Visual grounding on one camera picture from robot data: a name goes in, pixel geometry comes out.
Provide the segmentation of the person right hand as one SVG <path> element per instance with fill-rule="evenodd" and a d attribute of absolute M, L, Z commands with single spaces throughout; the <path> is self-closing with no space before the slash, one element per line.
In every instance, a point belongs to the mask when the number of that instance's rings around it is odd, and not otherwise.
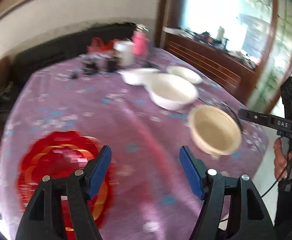
<path fill-rule="evenodd" d="M 274 154 L 275 154 L 275 159 L 274 159 L 275 178 L 277 180 L 285 179 L 288 176 L 287 171 L 284 169 L 287 165 L 287 158 L 282 154 L 280 139 L 275 140 L 273 148 L 274 148 Z"/>

